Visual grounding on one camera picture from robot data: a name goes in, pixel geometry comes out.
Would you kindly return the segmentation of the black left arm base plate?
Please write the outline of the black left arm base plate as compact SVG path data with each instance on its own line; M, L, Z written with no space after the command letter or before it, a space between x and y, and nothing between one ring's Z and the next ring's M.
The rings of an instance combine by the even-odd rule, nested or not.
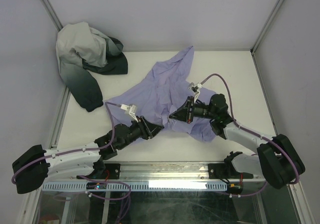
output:
M93 171L84 176L89 179L117 180L120 176L120 168L119 163L96 162L93 164Z

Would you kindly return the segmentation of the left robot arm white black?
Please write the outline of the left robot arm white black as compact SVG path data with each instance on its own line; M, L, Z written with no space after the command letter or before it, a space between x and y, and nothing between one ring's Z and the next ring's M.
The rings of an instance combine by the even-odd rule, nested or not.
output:
M105 172L104 161L117 156L132 143L156 137L167 125L148 121L136 115L135 105L119 105L132 118L130 125L115 124L112 129L93 142L69 149L43 149L34 145L12 163L12 183L19 194L32 192L44 183L69 177L100 179Z

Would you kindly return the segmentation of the lavender purple jacket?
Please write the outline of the lavender purple jacket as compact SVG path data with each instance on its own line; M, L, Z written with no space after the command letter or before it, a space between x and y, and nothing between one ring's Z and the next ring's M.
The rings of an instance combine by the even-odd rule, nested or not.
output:
M192 67L194 52L193 47L188 47L169 60L156 62L140 83L123 94L108 99L114 122L129 125L130 117L118 105L134 104L137 106L138 116L163 125L165 130L187 133L198 141L211 142L215 134L207 119L195 118L190 124L169 119L169 115L192 95L186 78Z

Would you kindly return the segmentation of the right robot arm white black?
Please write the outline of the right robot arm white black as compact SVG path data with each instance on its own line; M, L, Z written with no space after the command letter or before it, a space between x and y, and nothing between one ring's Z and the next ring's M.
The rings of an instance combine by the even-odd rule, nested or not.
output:
M280 189L295 184L306 170L289 138L283 134L265 135L236 121L232 105L224 94L200 94L172 97L135 96L131 103L138 114L170 125L178 132L210 142L215 137L236 142L253 152L247 155L232 151L223 164L214 167L212 175L220 180L239 177L242 173L262 176L269 185Z

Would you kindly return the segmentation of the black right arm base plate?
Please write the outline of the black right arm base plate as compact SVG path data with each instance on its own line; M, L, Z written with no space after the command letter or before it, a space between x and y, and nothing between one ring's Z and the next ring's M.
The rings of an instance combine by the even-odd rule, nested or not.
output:
M209 163L208 165L209 179L253 179L250 173L237 172L231 164L226 163Z

